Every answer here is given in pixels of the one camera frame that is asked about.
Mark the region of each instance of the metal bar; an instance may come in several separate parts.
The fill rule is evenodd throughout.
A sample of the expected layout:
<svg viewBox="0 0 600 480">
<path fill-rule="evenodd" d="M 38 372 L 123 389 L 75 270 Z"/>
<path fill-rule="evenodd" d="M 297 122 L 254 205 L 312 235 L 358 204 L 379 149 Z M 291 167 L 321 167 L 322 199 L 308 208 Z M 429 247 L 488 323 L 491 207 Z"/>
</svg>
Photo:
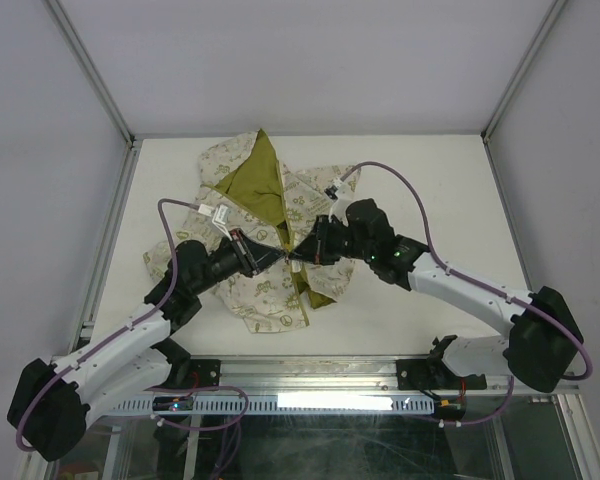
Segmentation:
<svg viewBox="0 0 600 480">
<path fill-rule="evenodd" d="M 487 444 L 487 452 L 493 472 L 493 480 L 504 480 L 502 466 L 500 465 L 500 453 L 498 452 L 498 443 L 496 442 L 496 434 L 491 424 L 485 425 L 484 436 Z"/>
<path fill-rule="evenodd" d="M 593 433 L 581 395 L 558 395 L 560 421 L 570 440 L 576 469 L 583 480 L 600 480 L 600 445 Z"/>
<path fill-rule="evenodd" d="M 78 32 L 75 27 L 71 23 L 71 19 L 69 15 L 67 15 L 66 10 L 62 6 L 60 0 L 43 0 L 45 6 L 47 7 L 47 11 L 49 15 L 55 22 L 55 24 L 60 29 L 62 36 L 65 39 L 71 53 L 73 53 L 76 61 L 80 65 L 82 72 L 84 73 L 87 81 L 93 87 L 93 90 L 98 97 L 98 100 L 102 104 L 103 108 L 111 118 L 111 121 L 116 126 L 120 135 L 125 139 L 128 145 L 133 143 L 133 134 L 129 130 L 129 126 L 125 121 L 122 113 L 116 102 L 113 100 L 109 89 L 104 83 L 104 80 L 98 73 L 91 56 L 87 52 L 87 49 L 84 46 L 84 43 L 80 39 Z"/>
<path fill-rule="evenodd" d="M 104 281 L 107 272 L 109 271 L 109 263 L 113 255 L 113 247 L 118 235 L 122 214 L 127 202 L 129 190 L 131 188 L 131 180 L 135 171 L 140 145 L 134 144 L 133 148 L 128 149 L 118 179 L 116 181 L 116 189 L 113 193 L 107 216 L 105 218 L 104 227 L 100 236 L 101 240 L 96 250 L 96 255 L 91 270 L 90 281 L 87 285 L 84 299 L 77 316 L 77 325 L 74 328 L 74 338 L 69 346 L 69 352 L 76 348 L 78 341 L 81 338 L 81 333 L 84 331 L 83 326 L 87 322 L 93 323 L 95 312 L 100 302 Z"/>
<path fill-rule="evenodd" d="M 136 140 L 170 140 L 170 139 L 190 139 L 190 138 L 231 138 L 241 133 L 253 130 L 252 125 L 246 125 L 241 130 L 209 130 L 197 132 L 177 132 L 177 133 L 152 133 L 152 132 L 136 132 L 134 138 Z M 382 131 L 365 131 L 365 130 L 276 130 L 268 129 L 267 134 L 271 137 L 323 137 L 323 136 L 338 136 L 338 135 L 479 135 L 478 129 L 443 129 L 434 132 L 428 130 L 382 130 Z"/>
<path fill-rule="evenodd" d="M 513 211 L 511 210 L 511 202 L 507 197 L 507 192 L 504 189 L 504 184 L 502 182 L 502 176 L 496 167 L 495 162 L 493 161 L 493 156 L 491 155 L 491 149 L 489 148 L 489 143 L 484 144 L 484 149 L 487 154 L 487 159 L 489 161 L 489 167 L 491 167 L 491 174 L 493 175 L 493 181 L 496 184 L 496 189 L 498 190 L 498 196 L 500 197 L 500 203 L 502 203 L 502 208 L 504 210 L 504 216 L 507 219 L 507 225 L 509 226 L 509 232 L 511 233 L 511 238 L 513 239 L 513 246 L 516 249 L 516 255 L 518 256 L 518 261 L 520 262 L 520 268 L 522 269 L 522 275 L 524 276 L 524 281 L 529 290 L 533 290 L 531 285 L 531 275 L 529 274 L 529 268 L 524 260 L 524 255 L 522 254 L 522 246 L 520 244 L 520 235 L 518 228 L 518 224 L 516 223 L 515 216 L 513 215 Z"/>
<path fill-rule="evenodd" d="M 496 442 L 496 450 L 500 460 L 500 468 L 502 478 L 504 480 L 515 480 L 513 473 L 513 465 L 511 464 L 511 456 L 509 455 L 509 446 L 507 445 L 507 437 L 504 434 L 504 426 L 502 420 L 498 417 L 491 420 L 493 436 Z"/>
<path fill-rule="evenodd" d="M 524 53 L 522 60 L 518 64 L 513 77 L 509 80 L 509 84 L 505 89 L 500 101 L 498 102 L 498 106 L 496 107 L 489 123 L 487 124 L 484 133 L 482 134 L 482 138 L 484 139 L 484 143 L 489 143 L 491 141 L 491 137 L 493 136 L 493 132 L 498 127 L 498 124 L 504 117 L 511 100 L 514 95 L 520 88 L 522 81 L 526 78 L 529 73 L 531 66 L 533 65 L 534 60 L 538 56 L 540 49 L 544 45 L 544 42 L 547 40 L 547 37 L 553 30 L 553 27 L 556 25 L 556 22 L 560 18 L 561 13 L 564 11 L 564 7 L 567 4 L 568 0 L 554 0 L 549 7 L 546 15 L 542 19 L 542 23 L 540 27 L 536 31 L 533 36 L 533 40 L 531 40 L 531 44 L 527 47 L 526 52 Z"/>
<path fill-rule="evenodd" d="M 120 437 L 122 436 L 122 428 L 114 425 L 111 427 L 111 432 L 114 435 L 109 437 L 109 446 L 107 447 L 107 456 L 104 461 L 104 468 L 102 470 L 102 480 L 112 480 L 114 467 L 117 463 L 118 447 L 120 445 Z"/>
<path fill-rule="evenodd" d="M 202 423 L 202 415 L 191 415 L 189 425 L 199 427 Z M 184 474 L 182 480 L 191 480 L 196 473 L 196 461 L 198 459 L 199 432 L 191 432 L 187 439 L 187 455 L 184 460 Z"/>
</svg>

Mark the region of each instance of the white table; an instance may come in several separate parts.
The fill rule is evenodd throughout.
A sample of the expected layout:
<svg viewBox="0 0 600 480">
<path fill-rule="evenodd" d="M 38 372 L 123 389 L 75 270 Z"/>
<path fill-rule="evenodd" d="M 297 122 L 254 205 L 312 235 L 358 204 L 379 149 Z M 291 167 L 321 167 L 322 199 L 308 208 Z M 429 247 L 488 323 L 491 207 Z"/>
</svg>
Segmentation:
<svg viewBox="0 0 600 480">
<path fill-rule="evenodd" d="M 163 240 L 156 210 L 161 197 L 191 200 L 199 185 L 197 156 L 222 139 L 145 140 L 133 178 L 94 335 L 120 325 L 152 288 L 142 253 Z M 482 141 L 478 136 L 272 137 L 281 161 L 294 169 L 377 160 L 397 168 L 421 194 L 433 239 L 445 259 L 515 287 L 524 278 Z M 362 172 L 356 198 L 372 197 L 396 232 L 423 240 L 415 202 L 389 173 Z M 172 229 L 186 216 L 168 206 Z M 356 268 L 342 301 L 307 307 L 308 328 L 251 334 L 220 300 L 201 296 L 203 309 L 174 336 L 198 355 L 411 355 L 436 336 L 490 335 L 486 325 L 443 302 L 406 292 Z"/>
</svg>

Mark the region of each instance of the white wall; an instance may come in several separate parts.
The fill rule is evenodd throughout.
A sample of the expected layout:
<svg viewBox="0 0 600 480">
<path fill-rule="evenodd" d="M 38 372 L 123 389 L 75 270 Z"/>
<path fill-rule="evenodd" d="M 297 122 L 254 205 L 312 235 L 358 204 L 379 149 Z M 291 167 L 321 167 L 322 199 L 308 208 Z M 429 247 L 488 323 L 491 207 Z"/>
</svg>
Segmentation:
<svg viewBox="0 0 600 480">
<path fill-rule="evenodd" d="M 0 479 L 21 369 L 66 351 L 124 144 L 39 0 L 0 0 Z"/>
<path fill-rule="evenodd" d="M 551 0 L 63 0 L 138 134 L 478 133 Z"/>
<path fill-rule="evenodd" d="M 593 355 L 600 440 L 600 0 L 567 6 L 492 153 L 532 283 L 565 294 Z"/>
</svg>

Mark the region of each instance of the crumpled garment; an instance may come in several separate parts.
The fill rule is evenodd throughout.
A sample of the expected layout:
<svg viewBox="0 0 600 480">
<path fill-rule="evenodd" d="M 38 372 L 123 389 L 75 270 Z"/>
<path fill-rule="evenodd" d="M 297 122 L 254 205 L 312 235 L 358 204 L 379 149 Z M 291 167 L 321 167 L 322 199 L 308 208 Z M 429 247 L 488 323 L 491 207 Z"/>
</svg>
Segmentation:
<svg viewBox="0 0 600 480">
<path fill-rule="evenodd" d="M 329 213 L 332 201 L 323 193 L 335 177 L 351 166 L 319 167 L 291 172 L 278 161 L 267 135 L 249 132 L 219 143 L 198 158 L 202 185 L 194 203 L 211 207 L 226 205 L 226 227 L 240 228 L 253 240 L 290 250 L 309 234 L 317 215 Z M 339 193 L 353 197 L 359 172 L 350 176 Z M 222 233 L 209 218 L 191 211 L 176 243 L 198 240 L 207 251 L 218 247 Z M 170 260 L 169 246 L 160 242 L 144 254 L 154 282 L 163 276 Z M 309 325 L 301 299 L 319 308 L 344 294 L 354 270 L 353 260 L 341 259 L 332 266 L 298 265 L 279 261 L 254 278 L 233 275 L 212 292 L 242 317 L 252 333 L 278 333 Z"/>
</svg>

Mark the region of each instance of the wire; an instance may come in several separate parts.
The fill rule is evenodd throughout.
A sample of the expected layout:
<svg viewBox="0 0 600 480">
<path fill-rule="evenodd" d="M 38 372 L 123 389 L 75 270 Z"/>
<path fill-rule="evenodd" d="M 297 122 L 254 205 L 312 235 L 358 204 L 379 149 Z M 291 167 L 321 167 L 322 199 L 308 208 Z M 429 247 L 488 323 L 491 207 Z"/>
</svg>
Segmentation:
<svg viewBox="0 0 600 480">
<path fill-rule="evenodd" d="M 440 402 L 442 400 L 442 397 L 440 395 L 436 395 L 435 393 L 433 393 L 432 391 L 426 391 L 423 390 L 421 388 L 418 389 L 418 391 L 423 394 L 426 395 L 427 397 L 429 397 L 431 400 L 433 400 L 434 402 Z"/>
<path fill-rule="evenodd" d="M 567 329 L 564 325 L 562 325 L 560 322 L 558 322 L 555 318 L 553 318 L 551 315 L 543 312 L 539 308 L 534 307 L 530 303 L 520 300 L 519 298 L 516 298 L 516 297 L 509 298 L 509 295 L 507 294 L 507 292 L 500 290 L 499 288 L 495 288 L 485 282 L 482 282 L 476 278 L 473 278 L 470 275 L 467 275 L 465 273 L 459 272 L 458 270 L 455 270 L 453 268 L 448 268 L 448 265 L 446 264 L 446 262 L 444 260 L 442 260 L 440 255 L 438 255 L 438 252 L 436 251 L 436 249 L 433 245 L 433 240 L 431 239 L 431 229 L 429 228 L 429 218 L 427 216 L 427 212 L 425 211 L 424 204 L 422 203 L 422 199 L 420 198 L 420 195 L 418 195 L 418 192 L 416 192 L 416 189 L 413 187 L 413 185 L 411 185 L 411 183 L 409 183 L 409 181 L 400 172 L 398 172 L 394 168 L 392 168 L 388 165 L 385 165 L 383 163 L 369 161 L 369 162 L 362 162 L 362 163 L 357 164 L 356 166 L 351 168 L 348 172 L 346 172 L 344 175 L 342 175 L 342 177 L 340 177 L 340 180 L 344 182 L 350 175 L 352 175 L 354 172 L 356 172 L 357 170 L 359 170 L 365 166 L 374 166 L 374 167 L 379 167 L 384 170 L 387 170 L 388 172 L 390 172 L 393 175 L 395 175 L 396 177 L 398 177 L 398 179 L 409 189 L 409 191 L 413 195 L 413 198 L 415 199 L 416 203 L 418 204 L 418 208 L 420 209 L 420 214 L 422 215 L 422 222 L 424 224 L 424 234 L 427 239 L 427 244 L 429 245 L 429 249 L 431 250 L 431 257 L 438 264 L 438 266 L 440 268 L 444 268 L 445 270 L 448 269 L 449 274 L 451 274 L 461 280 L 464 280 L 465 282 L 470 283 L 471 285 L 482 288 L 483 290 L 486 290 L 487 292 L 492 293 L 500 298 L 504 298 L 507 301 L 511 301 L 515 305 L 518 305 L 519 307 L 522 307 L 525 310 L 531 311 L 532 313 L 539 316 L 544 321 L 548 322 L 553 327 L 558 329 L 558 331 L 560 333 L 562 333 L 565 337 L 567 337 L 567 339 L 576 347 L 576 349 L 578 350 L 578 353 L 580 353 L 580 355 L 582 356 L 582 359 L 584 360 L 584 364 L 585 364 L 584 373 L 582 373 L 580 375 L 563 375 L 562 378 L 565 380 L 584 380 L 591 376 L 591 374 L 593 373 L 593 362 L 591 361 L 591 357 L 589 356 L 589 353 L 584 348 L 584 345 L 580 342 L 580 340 L 578 340 L 576 338 L 576 336 L 569 331 L 569 329 Z"/>
<path fill-rule="evenodd" d="M 133 327 L 137 326 L 138 324 L 140 324 L 143 321 L 147 320 L 148 318 L 152 317 L 158 310 L 160 310 L 160 308 L 166 303 L 166 301 L 169 299 L 169 297 L 171 296 L 171 294 L 173 293 L 173 291 L 176 287 L 176 281 L 178 278 L 178 260 L 177 260 L 177 256 L 176 256 L 175 243 L 173 241 L 173 237 L 171 236 L 171 230 L 169 228 L 169 223 L 167 221 L 167 217 L 165 216 L 165 213 L 164 213 L 163 205 L 165 203 L 170 203 L 173 205 L 180 205 L 180 206 L 188 207 L 188 208 L 191 208 L 194 210 L 197 210 L 199 208 L 199 206 L 196 204 L 183 202 L 181 200 L 174 200 L 171 198 L 162 198 L 158 201 L 158 215 L 160 216 L 160 221 L 162 222 L 162 226 L 164 227 L 164 230 L 167 234 L 167 243 L 169 244 L 169 250 L 171 253 L 173 273 L 171 276 L 171 282 L 169 283 L 169 288 L 165 292 L 162 299 L 160 299 L 160 301 L 147 313 L 145 313 L 144 315 L 141 315 L 140 317 L 133 320 L 133 322 L 131 322 L 131 325 Z M 98 343 L 95 347 L 93 347 L 88 352 L 86 352 L 82 357 L 78 358 L 78 360 L 77 360 L 78 368 L 80 368 L 79 365 L 81 363 L 84 363 L 87 360 L 89 360 L 89 358 L 91 358 L 96 353 L 98 353 L 100 350 L 102 350 L 104 347 L 109 345 L 111 342 L 113 342 L 116 338 L 118 338 L 120 335 L 125 333 L 127 330 L 128 330 L 127 326 L 124 326 L 124 327 L 116 330 L 111 335 L 109 335 L 104 340 L 102 340 L 100 343 Z M 56 383 L 58 383 L 60 381 L 60 379 L 62 379 L 65 375 L 67 375 L 69 372 L 71 372 L 73 370 L 74 370 L 73 367 L 68 366 L 68 367 L 64 368 L 63 370 L 61 370 L 60 372 L 58 372 L 56 375 L 54 375 L 53 378 L 51 378 L 51 380 L 49 380 L 49 382 L 47 382 L 40 389 L 40 391 L 33 397 L 33 400 L 29 403 L 29 405 L 25 409 L 24 413 L 22 414 L 22 418 L 20 419 L 20 422 L 18 423 L 18 428 L 16 429 L 16 445 L 18 446 L 18 448 L 20 450 L 25 451 L 25 452 L 35 451 L 35 448 L 33 448 L 29 445 L 26 445 L 24 443 L 24 440 L 23 440 L 24 427 L 27 424 L 27 421 L 29 420 L 31 413 L 40 403 L 40 400 L 42 400 L 42 398 L 47 394 L 47 392 L 49 390 L 51 390 L 51 388 Z"/>
<path fill-rule="evenodd" d="M 460 396 L 458 397 L 460 399 L 460 402 L 465 403 L 466 402 L 466 394 L 467 394 L 467 382 L 465 382 L 464 378 L 460 378 Z"/>
<path fill-rule="evenodd" d="M 148 388 L 147 391 L 148 392 L 164 392 L 164 393 L 185 392 L 183 390 L 174 390 L 174 389 L 159 388 L 159 387 Z M 223 423 L 222 425 L 217 425 L 217 426 L 214 426 L 214 427 L 188 427 L 186 425 L 180 425 L 178 423 L 174 423 L 174 422 L 172 422 L 170 420 L 167 420 L 164 417 L 160 417 L 159 415 L 155 415 L 155 418 L 158 418 L 159 421 L 164 422 L 165 425 L 169 425 L 171 427 L 175 427 L 175 428 L 178 428 L 180 430 L 186 430 L 188 432 L 215 432 L 215 431 L 218 431 L 218 430 L 222 430 L 222 429 L 228 428 L 231 425 L 235 425 L 240 420 L 242 420 L 242 417 L 244 417 L 247 414 L 247 411 L 249 410 L 249 403 L 250 403 L 249 402 L 249 396 L 241 388 L 233 387 L 233 386 L 230 386 L 230 385 L 218 385 L 218 386 L 215 386 L 215 387 L 194 388 L 194 389 L 191 389 L 191 390 L 186 390 L 186 393 L 189 393 L 189 392 L 193 392 L 193 393 L 217 392 L 217 391 L 237 392 L 238 395 L 240 397 L 244 398 L 244 400 L 245 400 L 244 407 L 242 407 L 242 410 L 240 411 L 240 413 L 238 415 L 236 415 L 236 417 L 234 417 L 232 420 L 230 420 L 227 423 Z"/>
<path fill-rule="evenodd" d="M 509 403 L 511 403 L 511 400 L 513 399 L 514 387 L 515 387 L 515 380 L 514 380 L 513 376 L 511 376 L 511 377 L 509 377 L 509 387 L 507 388 L 507 393 L 505 394 L 504 400 L 502 401 L 502 403 L 500 404 L 500 406 L 498 408 L 496 408 L 489 415 L 485 415 L 484 417 L 476 418 L 475 420 L 462 421 L 462 422 L 459 422 L 459 425 L 462 425 L 462 426 L 480 425 L 481 423 L 486 423 L 490 420 L 493 420 L 500 414 L 502 414 L 502 412 L 504 412 L 507 409 L 507 407 L 509 406 Z M 413 418 L 418 418 L 420 420 L 431 421 L 431 422 L 436 422 L 436 423 L 442 422 L 443 425 L 458 425 L 458 422 L 456 422 L 455 420 L 440 420 L 440 419 L 437 419 L 434 417 L 420 417 L 418 415 L 414 415 Z"/>
<path fill-rule="evenodd" d="M 240 443 L 242 442 L 242 427 L 240 426 L 240 424 L 239 423 L 236 424 L 236 426 L 233 430 L 233 434 L 231 435 L 231 438 L 229 439 L 229 442 L 225 444 L 226 437 L 227 437 L 227 429 L 225 429 L 224 432 L 222 433 L 222 443 L 221 443 L 221 447 L 220 447 L 220 455 L 216 459 L 214 469 L 211 472 L 211 476 L 209 477 L 209 480 L 217 480 L 220 477 L 220 474 L 224 470 L 226 470 L 226 468 L 229 465 L 231 465 L 231 462 L 233 462 L 234 458 L 240 451 Z M 222 463 L 224 460 L 224 457 L 227 455 L 227 453 L 229 453 L 229 449 L 231 448 L 232 444 L 234 445 L 233 452 L 231 452 L 231 455 L 229 456 L 229 458 L 224 463 Z"/>
</svg>

